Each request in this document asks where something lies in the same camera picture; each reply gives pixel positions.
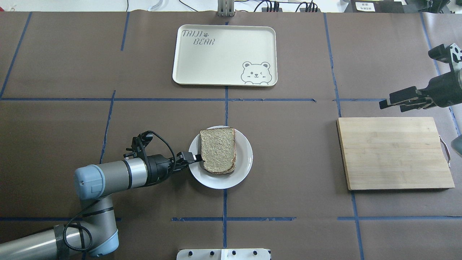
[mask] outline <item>white mounting plate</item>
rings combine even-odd
[[[176,260],[271,260],[271,254],[264,248],[236,249],[182,249],[176,255]]]
[[[172,78],[182,85],[274,86],[276,32],[264,26],[182,25]]]

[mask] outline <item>toast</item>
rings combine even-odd
[[[216,175],[228,174],[236,167],[236,132],[234,128],[215,128],[200,131],[201,156],[206,171]]]

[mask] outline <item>wooden cutting board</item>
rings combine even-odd
[[[454,188],[433,118],[339,118],[349,190]]]

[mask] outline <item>electrical wire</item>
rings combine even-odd
[[[298,11],[298,9],[300,8],[300,6],[301,6],[302,4],[305,4],[305,12],[317,12],[317,10],[318,10],[317,4],[314,3],[313,0],[311,0],[310,4],[308,4],[307,2],[301,2],[301,3],[298,5],[298,7],[297,7],[297,9],[295,10],[295,12]]]
[[[178,1],[180,1],[180,3],[184,4],[185,6],[187,6],[189,9],[198,12],[196,9],[194,9],[194,8],[192,8],[192,7],[190,7],[190,6],[188,6],[188,5],[185,4],[183,1],[181,1],[181,0],[178,0]]]
[[[77,218],[78,216],[80,216],[83,212],[85,212],[87,209],[91,208],[92,206],[94,206],[94,205],[95,205],[96,203],[98,203],[98,202],[99,202],[99,200],[96,200],[96,201],[94,201],[93,203],[91,203],[90,205],[88,205],[87,207],[85,207],[84,209],[82,209],[82,211],[80,211],[77,215],[75,215],[73,218],[71,218],[71,219],[67,222],[67,224],[64,226],[64,229],[63,229],[63,231],[62,231],[62,239],[63,239],[63,241],[64,241],[64,244],[65,244],[69,249],[72,249],[72,250],[74,250],[74,251],[84,252],[84,251],[87,251],[88,249],[91,248],[91,245],[92,245],[92,243],[93,243],[93,238],[92,238],[92,236],[91,236],[90,231],[89,231],[86,227],[84,227],[84,226],[82,226],[82,225],[80,225],[80,224],[71,224],[71,223],[72,223],[72,221],[74,221],[74,219],[76,219],[76,218]],[[88,238],[90,239],[90,242],[88,243],[88,246],[85,247],[85,248],[76,248],[76,247],[71,246],[71,245],[69,244],[69,242],[67,242],[67,236],[66,236],[67,228],[76,228],[76,229],[82,229],[82,230],[84,230],[84,231],[88,234]]]
[[[268,12],[268,2],[269,2],[269,10],[271,11],[271,9],[273,8],[273,4],[271,3],[271,1],[269,1],[269,0],[263,0],[263,1],[261,1],[260,3],[258,3],[258,5],[255,7],[254,12],[257,11],[257,8],[258,8],[263,2],[266,2],[266,5],[267,5],[266,11],[267,11],[267,12]]]
[[[301,2],[301,3],[298,5],[297,9],[295,9],[295,12],[298,11],[298,9],[300,8],[300,6],[302,6],[302,4],[305,4],[305,5],[306,5],[306,9],[308,9],[308,3],[307,3],[307,2]]]
[[[273,12],[279,12],[279,2],[274,1]]]
[[[150,133],[150,134],[153,134],[155,136],[157,136],[157,138],[159,138],[162,142],[165,143],[165,145],[167,145],[167,147],[169,148],[171,154],[172,154],[172,157],[173,157],[173,164],[172,166],[170,167],[170,170],[169,172],[167,173],[167,175],[162,178],[161,180],[157,181],[157,182],[154,182],[154,183],[151,183],[151,184],[148,184],[148,185],[143,185],[143,186],[140,186],[138,188],[141,188],[141,187],[149,187],[149,186],[153,186],[153,185],[157,185],[159,183],[162,183],[163,181],[165,181],[166,179],[168,179],[172,174],[173,174],[173,170],[175,170],[175,167],[176,167],[176,156],[175,156],[175,153],[173,152],[173,149],[172,147],[169,145],[169,143],[167,143],[167,141],[165,141],[165,139],[163,139],[159,134],[157,134],[156,132],[154,131],[146,131],[145,133]]]

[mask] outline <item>bear illustration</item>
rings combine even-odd
[[[241,79],[246,85],[268,85],[273,78],[269,73],[268,62],[262,62],[261,64],[244,62],[242,67],[244,67],[244,71],[242,72]]]

